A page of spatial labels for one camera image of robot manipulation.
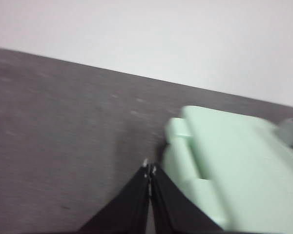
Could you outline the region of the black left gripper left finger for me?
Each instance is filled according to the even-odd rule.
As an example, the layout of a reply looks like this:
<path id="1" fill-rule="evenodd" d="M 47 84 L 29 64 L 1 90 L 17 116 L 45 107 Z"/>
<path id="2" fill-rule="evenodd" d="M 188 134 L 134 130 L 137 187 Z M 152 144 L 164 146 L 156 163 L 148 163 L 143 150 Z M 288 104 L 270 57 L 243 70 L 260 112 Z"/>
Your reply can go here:
<path id="1" fill-rule="evenodd" d="M 78 232 L 82 234 L 144 234 L 149 206 L 149 166 L 142 166 L 121 191 Z"/>

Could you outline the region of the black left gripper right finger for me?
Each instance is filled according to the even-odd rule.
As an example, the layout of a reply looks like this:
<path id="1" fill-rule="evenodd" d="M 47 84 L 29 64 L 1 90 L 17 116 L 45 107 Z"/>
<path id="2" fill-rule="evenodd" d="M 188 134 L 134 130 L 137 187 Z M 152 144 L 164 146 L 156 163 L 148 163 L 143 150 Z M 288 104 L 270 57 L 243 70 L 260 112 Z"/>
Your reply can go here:
<path id="1" fill-rule="evenodd" d="M 219 234 L 222 228 L 196 207 L 159 165 L 152 165 L 151 201 L 158 234 Z"/>

